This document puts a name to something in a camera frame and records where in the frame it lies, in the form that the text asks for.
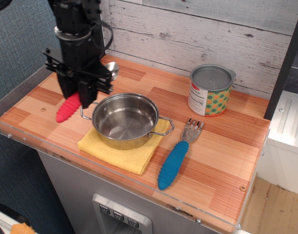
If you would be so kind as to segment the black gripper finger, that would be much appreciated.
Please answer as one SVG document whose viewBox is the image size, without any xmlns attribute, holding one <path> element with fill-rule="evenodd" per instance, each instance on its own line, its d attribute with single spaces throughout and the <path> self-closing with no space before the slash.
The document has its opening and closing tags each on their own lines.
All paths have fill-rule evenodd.
<svg viewBox="0 0 298 234">
<path fill-rule="evenodd" d="M 58 82 L 65 99 L 78 91 L 78 82 L 75 72 L 57 72 Z"/>
<path fill-rule="evenodd" d="M 98 91 L 96 86 L 86 81 L 80 81 L 78 83 L 78 92 L 83 109 L 88 108 L 97 99 Z"/>
</svg>

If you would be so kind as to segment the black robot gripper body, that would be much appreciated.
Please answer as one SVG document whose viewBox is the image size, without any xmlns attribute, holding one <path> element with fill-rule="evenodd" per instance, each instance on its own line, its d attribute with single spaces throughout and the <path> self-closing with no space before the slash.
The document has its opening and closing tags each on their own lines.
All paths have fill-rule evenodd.
<svg viewBox="0 0 298 234">
<path fill-rule="evenodd" d="M 45 48 L 43 54 L 47 57 L 46 68 L 54 72 L 75 72 L 77 82 L 86 81 L 94 84 L 97 91 L 109 94 L 113 91 L 111 73 L 101 64 L 100 58 L 112 44 L 110 38 L 103 45 L 102 36 L 82 36 L 62 34 L 59 37 L 60 49 Z"/>
</svg>

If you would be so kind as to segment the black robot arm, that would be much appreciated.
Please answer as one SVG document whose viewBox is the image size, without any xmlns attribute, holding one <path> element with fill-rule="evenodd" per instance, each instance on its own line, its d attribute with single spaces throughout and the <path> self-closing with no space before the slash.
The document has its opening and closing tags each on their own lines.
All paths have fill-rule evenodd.
<svg viewBox="0 0 298 234">
<path fill-rule="evenodd" d="M 112 27 L 100 18 L 99 0 L 50 0 L 60 48 L 46 48 L 46 68 L 57 73 L 65 99 L 78 93 L 84 109 L 98 92 L 112 92 L 113 75 L 100 59 L 112 43 L 103 41 L 103 29 Z"/>
</svg>

